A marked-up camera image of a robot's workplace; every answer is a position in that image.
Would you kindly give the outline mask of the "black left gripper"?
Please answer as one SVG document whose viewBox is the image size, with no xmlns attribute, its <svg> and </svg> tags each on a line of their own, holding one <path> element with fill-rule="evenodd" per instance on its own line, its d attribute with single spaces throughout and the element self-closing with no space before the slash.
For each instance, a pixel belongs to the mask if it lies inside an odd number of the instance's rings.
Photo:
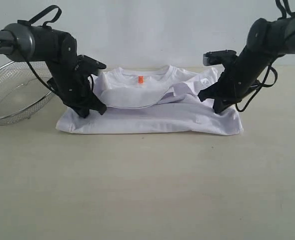
<svg viewBox="0 0 295 240">
<path fill-rule="evenodd" d="M 47 81 L 48 85 L 80 118 L 85 119 L 90 110 L 97 111 L 101 116 L 106 112 L 107 106 L 91 91 L 89 81 L 73 67 L 54 61 L 47 61 L 46 66 L 52 76 Z"/>
</svg>

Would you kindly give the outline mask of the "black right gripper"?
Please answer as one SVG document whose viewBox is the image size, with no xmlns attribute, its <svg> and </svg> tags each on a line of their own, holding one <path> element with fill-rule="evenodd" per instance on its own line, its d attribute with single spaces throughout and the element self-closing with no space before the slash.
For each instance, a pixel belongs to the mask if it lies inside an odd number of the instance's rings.
<svg viewBox="0 0 295 240">
<path fill-rule="evenodd" d="M 248 95 L 259 75 L 260 54 L 241 53 L 233 63 L 224 67 L 217 83 L 201 90 L 197 96 L 201 102 L 213 99 L 212 109 L 220 114 Z"/>
</svg>

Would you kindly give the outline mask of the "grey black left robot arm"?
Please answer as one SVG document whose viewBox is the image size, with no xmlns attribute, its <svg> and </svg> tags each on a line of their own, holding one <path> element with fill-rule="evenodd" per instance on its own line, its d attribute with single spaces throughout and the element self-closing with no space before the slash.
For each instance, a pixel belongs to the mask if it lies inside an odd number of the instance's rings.
<svg viewBox="0 0 295 240">
<path fill-rule="evenodd" d="M 94 94 L 94 76 L 106 65 L 77 53 L 77 40 L 49 26 L 11 23 L 0 30 L 0 55 L 13 62 L 44 62 L 51 78 L 40 82 L 64 105 L 86 118 L 91 110 L 103 115 L 107 106 Z"/>
</svg>

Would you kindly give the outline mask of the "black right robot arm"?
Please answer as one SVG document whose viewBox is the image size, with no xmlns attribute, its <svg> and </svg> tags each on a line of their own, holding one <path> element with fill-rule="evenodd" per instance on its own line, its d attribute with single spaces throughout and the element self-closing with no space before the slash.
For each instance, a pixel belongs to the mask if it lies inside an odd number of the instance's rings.
<svg viewBox="0 0 295 240">
<path fill-rule="evenodd" d="M 212 108 L 219 114 L 248 95 L 255 96 L 261 88 L 269 87 L 258 80 L 260 74 L 267 70 L 276 75 L 273 62 L 285 55 L 295 55 L 295 16 L 256 20 L 240 54 L 221 50 L 203 55 L 205 66 L 223 65 L 224 70 L 216 83 L 198 93 L 200 101 L 213 99 Z"/>
</svg>

